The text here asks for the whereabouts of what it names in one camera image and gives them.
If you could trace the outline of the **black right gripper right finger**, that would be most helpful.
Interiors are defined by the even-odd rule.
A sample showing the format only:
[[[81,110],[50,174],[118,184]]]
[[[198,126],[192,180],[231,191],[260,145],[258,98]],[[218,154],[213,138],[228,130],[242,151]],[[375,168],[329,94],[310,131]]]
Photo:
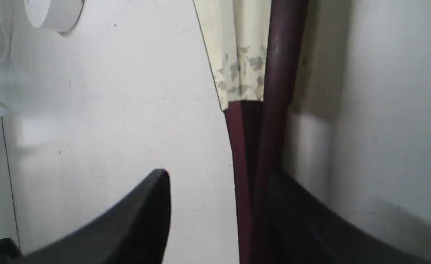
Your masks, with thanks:
[[[275,264],[426,264],[367,234],[278,170],[268,183],[270,249]]]

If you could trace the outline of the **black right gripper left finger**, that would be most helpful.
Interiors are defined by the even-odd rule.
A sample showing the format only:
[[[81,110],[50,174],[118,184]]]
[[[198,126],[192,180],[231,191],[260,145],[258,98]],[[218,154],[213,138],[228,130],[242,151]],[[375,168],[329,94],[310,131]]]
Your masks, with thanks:
[[[171,224],[171,184],[155,169],[111,209],[29,254],[0,239],[0,264],[161,264]]]

